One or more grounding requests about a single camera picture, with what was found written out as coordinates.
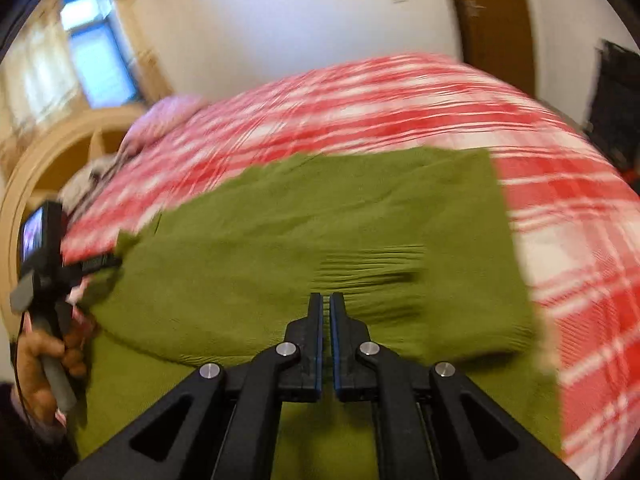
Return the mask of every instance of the bed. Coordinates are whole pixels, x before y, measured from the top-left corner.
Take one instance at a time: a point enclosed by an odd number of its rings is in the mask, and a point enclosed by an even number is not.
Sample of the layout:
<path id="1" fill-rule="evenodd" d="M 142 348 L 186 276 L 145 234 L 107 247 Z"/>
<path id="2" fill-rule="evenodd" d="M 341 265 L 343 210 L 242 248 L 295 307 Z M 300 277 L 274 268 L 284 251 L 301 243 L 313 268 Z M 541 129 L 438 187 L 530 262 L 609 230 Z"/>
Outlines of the bed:
<path id="1" fill-rule="evenodd" d="M 581 134 L 511 86 L 422 54 L 315 70 L 189 112 L 175 107 L 141 120 L 151 134 L 127 135 L 135 137 L 135 156 L 70 226 L 66 260 L 108 250 L 120 229 L 137 231 L 157 211 L 252 164 L 297 152 L 487 147 L 521 272 L 556 338 L 564 459 L 583 479 L 613 469 L 640 428 L 640 201 Z M 79 144 L 83 153 L 104 152 L 98 138 L 107 131 L 117 144 L 143 110 L 99 112 L 73 118 L 82 126 L 59 127 L 30 148 L 8 184 L 0 292 L 12 335 L 4 298 L 17 275 L 17 227 L 34 202 L 64 184 L 52 180 L 42 192 L 43 175 Z"/>

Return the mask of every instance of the pink pillow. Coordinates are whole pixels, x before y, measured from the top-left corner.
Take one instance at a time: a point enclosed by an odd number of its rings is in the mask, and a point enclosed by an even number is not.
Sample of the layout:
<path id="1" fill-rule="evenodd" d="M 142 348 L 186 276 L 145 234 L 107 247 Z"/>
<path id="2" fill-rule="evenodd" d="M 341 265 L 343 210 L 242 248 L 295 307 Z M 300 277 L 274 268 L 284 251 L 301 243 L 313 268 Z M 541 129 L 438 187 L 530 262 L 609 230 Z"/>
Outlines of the pink pillow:
<path id="1" fill-rule="evenodd" d="M 147 146 L 186 123 L 196 112 L 209 104 L 203 97 L 195 95 L 165 97 L 133 123 L 122 140 L 119 153 L 137 155 Z"/>

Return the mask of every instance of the metal screw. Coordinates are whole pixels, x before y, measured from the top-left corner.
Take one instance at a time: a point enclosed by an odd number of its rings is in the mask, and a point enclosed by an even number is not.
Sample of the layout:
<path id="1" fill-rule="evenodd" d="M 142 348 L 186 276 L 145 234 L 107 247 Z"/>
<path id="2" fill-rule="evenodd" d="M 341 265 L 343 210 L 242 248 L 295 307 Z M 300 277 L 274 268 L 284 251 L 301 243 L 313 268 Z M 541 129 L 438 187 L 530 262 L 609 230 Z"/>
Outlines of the metal screw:
<path id="1" fill-rule="evenodd" d="M 293 355 L 296 353 L 296 346 L 293 343 L 290 343 L 288 341 L 285 341 L 284 343 L 280 343 L 278 346 L 276 346 L 276 352 L 283 356 L 286 357 L 288 355 Z"/>
<path id="2" fill-rule="evenodd" d="M 375 355 L 380 352 L 380 346 L 373 341 L 365 341 L 360 345 L 360 351 L 364 355 Z"/>
<path id="3" fill-rule="evenodd" d="M 207 363 L 200 367 L 200 375 L 205 379 L 213 379 L 220 373 L 220 367 L 215 363 Z"/>
<path id="4" fill-rule="evenodd" d="M 456 367 L 451 363 L 438 363 L 436 364 L 436 373 L 440 377 L 451 377 L 454 373 L 456 373 Z"/>

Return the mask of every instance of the green cloth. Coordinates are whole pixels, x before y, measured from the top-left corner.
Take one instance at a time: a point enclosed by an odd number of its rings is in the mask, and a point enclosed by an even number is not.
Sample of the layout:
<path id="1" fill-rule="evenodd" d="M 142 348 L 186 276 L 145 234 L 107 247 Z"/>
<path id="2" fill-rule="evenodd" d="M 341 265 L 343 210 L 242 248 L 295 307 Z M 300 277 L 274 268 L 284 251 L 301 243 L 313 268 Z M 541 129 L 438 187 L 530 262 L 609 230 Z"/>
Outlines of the green cloth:
<path id="1" fill-rule="evenodd" d="M 309 292 L 335 290 L 373 340 L 456 362 L 559 452 L 555 378 L 534 364 L 504 211 L 484 150 L 297 155 L 121 235 L 122 268 L 97 276 L 82 302 L 103 332 L 87 410 L 70 420 L 81 455 L 191 367 L 251 359 L 304 316 Z M 324 389 L 318 405 L 284 406 L 274 478 L 373 476 L 368 407 Z"/>

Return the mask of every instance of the handheld camera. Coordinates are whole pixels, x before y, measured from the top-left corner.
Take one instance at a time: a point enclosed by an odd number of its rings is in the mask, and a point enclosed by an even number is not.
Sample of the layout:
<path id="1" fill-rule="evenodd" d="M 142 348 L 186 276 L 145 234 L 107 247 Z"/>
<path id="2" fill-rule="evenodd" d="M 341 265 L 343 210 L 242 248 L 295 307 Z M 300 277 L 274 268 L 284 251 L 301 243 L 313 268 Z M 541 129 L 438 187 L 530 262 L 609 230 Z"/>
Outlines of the handheld camera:
<path id="1" fill-rule="evenodd" d="M 28 312 L 36 330 L 62 339 L 71 325 L 73 307 L 65 301 L 71 289 L 85 276 L 121 260 L 111 253 L 100 254 L 67 266 L 63 265 L 60 244 L 66 233 L 62 204 L 46 201 L 20 227 L 20 281 L 10 295 L 14 314 Z M 59 360 L 40 358 L 44 374 L 56 397 L 58 408 L 68 413 L 77 402 L 76 394 Z"/>

